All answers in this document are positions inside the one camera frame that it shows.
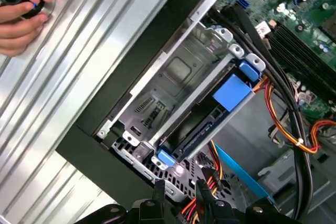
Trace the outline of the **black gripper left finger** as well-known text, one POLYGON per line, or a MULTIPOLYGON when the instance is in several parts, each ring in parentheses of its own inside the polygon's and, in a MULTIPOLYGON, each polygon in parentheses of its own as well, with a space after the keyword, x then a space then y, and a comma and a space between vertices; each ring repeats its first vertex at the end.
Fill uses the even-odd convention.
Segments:
POLYGON ((130 210, 117 204, 106 205, 78 220, 76 224, 165 223, 164 202, 165 180, 157 179, 152 198, 135 201, 130 210))

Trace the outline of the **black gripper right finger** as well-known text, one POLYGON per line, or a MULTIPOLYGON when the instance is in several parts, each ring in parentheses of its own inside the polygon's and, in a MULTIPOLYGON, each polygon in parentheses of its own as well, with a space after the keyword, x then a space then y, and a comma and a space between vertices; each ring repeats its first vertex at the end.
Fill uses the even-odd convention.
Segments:
POLYGON ((200 223, 291 224, 292 219, 280 213, 268 198, 256 201, 241 212, 215 199, 206 181, 196 182, 196 210, 200 223))

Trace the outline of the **person's hand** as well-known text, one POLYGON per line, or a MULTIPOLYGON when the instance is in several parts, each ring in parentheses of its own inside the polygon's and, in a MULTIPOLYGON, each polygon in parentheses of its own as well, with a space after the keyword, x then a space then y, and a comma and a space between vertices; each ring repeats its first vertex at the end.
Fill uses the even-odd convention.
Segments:
POLYGON ((47 16, 40 13, 30 19, 21 17, 39 4, 41 1, 27 0, 16 5, 1 7, 1 54, 14 57, 23 53, 28 45, 39 35, 43 29, 47 16))

